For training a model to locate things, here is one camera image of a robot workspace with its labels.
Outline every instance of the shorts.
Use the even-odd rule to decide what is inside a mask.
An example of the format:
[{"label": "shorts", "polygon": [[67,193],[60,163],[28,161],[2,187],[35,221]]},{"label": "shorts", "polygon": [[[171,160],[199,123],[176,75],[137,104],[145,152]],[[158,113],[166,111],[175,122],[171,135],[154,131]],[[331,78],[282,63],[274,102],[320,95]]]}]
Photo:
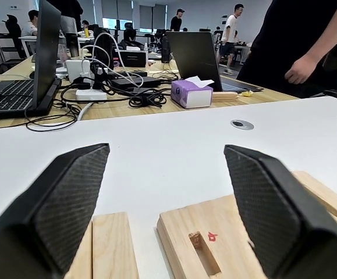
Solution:
[{"label": "shorts", "polygon": [[225,45],[220,45],[220,55],[230,55],[235,53],[234,43],[227,42]]}]

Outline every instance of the power strip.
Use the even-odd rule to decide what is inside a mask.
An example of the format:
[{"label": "power strip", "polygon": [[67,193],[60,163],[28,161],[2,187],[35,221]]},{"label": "power strip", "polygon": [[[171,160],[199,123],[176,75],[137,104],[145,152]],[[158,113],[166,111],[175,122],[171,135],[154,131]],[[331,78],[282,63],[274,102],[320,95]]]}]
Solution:
[{"label": "power strip", "polygon": [[105,92],[94,89],[77,90],[75,95],[77,101],[106,101],[108,99],[108,96]]}]

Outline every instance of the laptop keyboard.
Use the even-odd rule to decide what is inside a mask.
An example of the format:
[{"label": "laptop keyboard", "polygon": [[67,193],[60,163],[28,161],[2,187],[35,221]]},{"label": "laptop keyboard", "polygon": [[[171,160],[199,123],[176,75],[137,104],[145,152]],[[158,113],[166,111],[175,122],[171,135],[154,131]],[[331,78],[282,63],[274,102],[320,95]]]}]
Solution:
[{"label": "laptop keyboard", "polygon": [[15,80],[3,89],[0,111],[25,110],[33,99],[33,80]]},{"label": "laptop keyboard", "polygon": [[226,83],[221,83],[221,86],[222,86],[222,89],[223,91],[227,91],[227,92],[243,92],[243,91],[246,91],[246,89],[244,88],[240,88],[240,87],[237,87],[237,86],[232,86],[232,85],[229,85],[229,84],[226,84]]}]

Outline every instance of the sneaker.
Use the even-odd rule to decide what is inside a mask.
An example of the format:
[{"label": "sneaker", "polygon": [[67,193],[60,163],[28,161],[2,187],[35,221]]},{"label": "sneaker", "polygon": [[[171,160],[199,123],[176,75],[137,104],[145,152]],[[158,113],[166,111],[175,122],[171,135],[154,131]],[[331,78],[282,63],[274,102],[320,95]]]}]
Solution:
[{"label": "sneaker", "polygon": [[233,71],[231,69],[226,69],[224,71],[225,74],[230,74],[231,76],[234,75]]}]

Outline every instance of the red marking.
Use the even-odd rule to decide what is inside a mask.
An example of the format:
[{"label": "red marking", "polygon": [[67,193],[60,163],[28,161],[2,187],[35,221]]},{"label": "red marking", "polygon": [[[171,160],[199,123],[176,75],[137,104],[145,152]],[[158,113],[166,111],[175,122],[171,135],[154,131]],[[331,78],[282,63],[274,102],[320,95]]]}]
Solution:
[{"label": "red marking", "polygon": [[208,240],[211,241],[211,242],[215,242],[217,236],[218,236],[217,234],[212,234],[212,233],[208,232]]}]

